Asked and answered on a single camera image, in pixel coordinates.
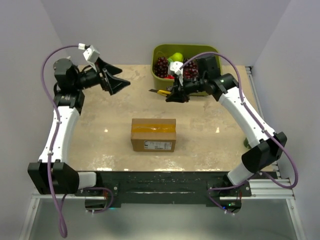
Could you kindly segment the yellow utility knife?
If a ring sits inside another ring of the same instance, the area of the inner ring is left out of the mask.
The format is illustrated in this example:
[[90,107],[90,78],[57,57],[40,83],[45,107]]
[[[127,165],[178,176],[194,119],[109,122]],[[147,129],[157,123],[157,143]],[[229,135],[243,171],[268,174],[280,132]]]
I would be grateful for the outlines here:
[[149,91],[152,92],[152,93],[156,93],[156,94],[162,95],[162,96],[168,96],[168,95],[171,94],[170,91],[166,91],[166,90],[150,89]]

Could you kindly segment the brown cardboard express box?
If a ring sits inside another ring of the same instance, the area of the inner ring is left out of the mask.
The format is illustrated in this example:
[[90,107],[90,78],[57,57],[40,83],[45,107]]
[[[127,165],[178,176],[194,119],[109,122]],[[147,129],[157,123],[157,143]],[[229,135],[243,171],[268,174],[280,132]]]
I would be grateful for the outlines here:
[[177,141],[176,119],[133,118],[130,140],[135,152],[172,153]]

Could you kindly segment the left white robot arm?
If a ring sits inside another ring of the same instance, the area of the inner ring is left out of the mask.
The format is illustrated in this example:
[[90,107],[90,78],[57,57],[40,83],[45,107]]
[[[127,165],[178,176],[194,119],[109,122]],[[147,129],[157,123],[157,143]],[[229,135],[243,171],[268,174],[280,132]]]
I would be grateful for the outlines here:
[[131,83],[118,78],[122,69],[98,58],[90,69],[79,70],[68,58],[53,64],[54,85],[53,121],[43,152],[37,162],[28,165],[27,172],[41,195],[75,194],[86,189],[99,196],[104,184],[94,171],[79,172],[68,165],[68,151],[76,123],[82,113],[83,91],[101,86],[110,95],[118,93]]

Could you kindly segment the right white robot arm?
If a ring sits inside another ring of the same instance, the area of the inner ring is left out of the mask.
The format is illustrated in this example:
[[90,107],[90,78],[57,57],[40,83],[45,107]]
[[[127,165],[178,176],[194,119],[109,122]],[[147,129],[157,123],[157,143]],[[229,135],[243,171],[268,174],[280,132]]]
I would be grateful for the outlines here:
[[197,65],[198,76],[187,79],[183,76],[182,62],[169,63],[168,74],[174,77],[174,83],[166,101],[185,103],[189,101],[191,94],[206,92],[225,107],[238,123],[250,150],[241,156],[241,163],[228,172],[228,181],[222,185],[223,192],[233,197],[241,190],[242,182],[281,157],[287,137],[283,132],[275,132],[260,117],[245,98],[239,81],[232,74],[220,75],[215,57],[200,58]]

